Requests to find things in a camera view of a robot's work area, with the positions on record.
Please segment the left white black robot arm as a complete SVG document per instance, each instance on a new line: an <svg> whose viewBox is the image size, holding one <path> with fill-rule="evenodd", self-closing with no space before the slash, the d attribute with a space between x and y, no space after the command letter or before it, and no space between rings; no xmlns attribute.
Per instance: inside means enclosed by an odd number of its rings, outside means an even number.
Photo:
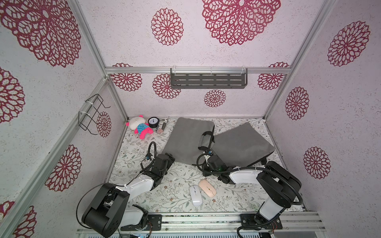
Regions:
<svg viewBox="0 0 381 238"><path fill-rule="evenodd" d="M146 157L150 160L149 165L142 168L130 182L123 185L109 182L98 185L100 188L82 217L79 218L78 212L75 212L77 222L82 227L92 229L105 238L127 228L153 230L149 212L139 205L128 207L128 203L158 187L175 158L169 153L157 154L155 142L150 143Z"/></svg>

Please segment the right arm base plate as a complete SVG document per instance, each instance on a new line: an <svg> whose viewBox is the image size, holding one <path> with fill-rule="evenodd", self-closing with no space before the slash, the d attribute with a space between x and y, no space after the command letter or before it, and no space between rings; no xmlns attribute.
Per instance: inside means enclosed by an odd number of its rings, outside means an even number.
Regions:
<svg viewBox="0 0 381 238"><path fill-rule="evenodd" d="M281 230L283 229L282 223L279 217L272 219L270 223L266 218L260 214L240 214L241 226L245 230Z"/></svg>

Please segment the pink computer mouse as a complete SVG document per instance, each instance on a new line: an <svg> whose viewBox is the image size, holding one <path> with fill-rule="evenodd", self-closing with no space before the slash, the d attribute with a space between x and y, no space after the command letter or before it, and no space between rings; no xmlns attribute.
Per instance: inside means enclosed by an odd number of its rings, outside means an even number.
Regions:
<svg viewBox="0 0 381 238"><path fill-rule="evenodd" d="M216 189L206 179L202 179L198 186L206 193L208 197L213 198L216 196Z"/></svg>

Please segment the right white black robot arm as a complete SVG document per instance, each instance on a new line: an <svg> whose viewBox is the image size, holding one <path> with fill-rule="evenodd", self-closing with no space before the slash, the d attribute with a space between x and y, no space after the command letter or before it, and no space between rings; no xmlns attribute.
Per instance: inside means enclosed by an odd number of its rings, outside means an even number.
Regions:
<svg viewBox="0 0 381 238"><path fill-rule="evenodd" d="M303 204L299 193L301 182L274 161L259 167L227 167L216 154L203 153L197 158L195 166L204 175L216 176L225 184L254 184L257 181L267 193L268 198L255 216L237 228L240 238L242 230L260 231L269 226L275 228L276 221L286 209Z"/></svg>

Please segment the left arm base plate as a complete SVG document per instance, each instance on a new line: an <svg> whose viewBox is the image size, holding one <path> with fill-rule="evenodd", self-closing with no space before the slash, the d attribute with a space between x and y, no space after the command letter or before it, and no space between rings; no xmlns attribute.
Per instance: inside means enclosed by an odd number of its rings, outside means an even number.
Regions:
<svg viewBox="0 0 381 238"><path fill-rule="evenodd" d="M161 214L159 215L153 215L148 214L147 216L144 216L142 219L142 222L138 223L137 225L126 225L120 227L121 231L161 231L162 227L162 218L163 216Z"/></svg>

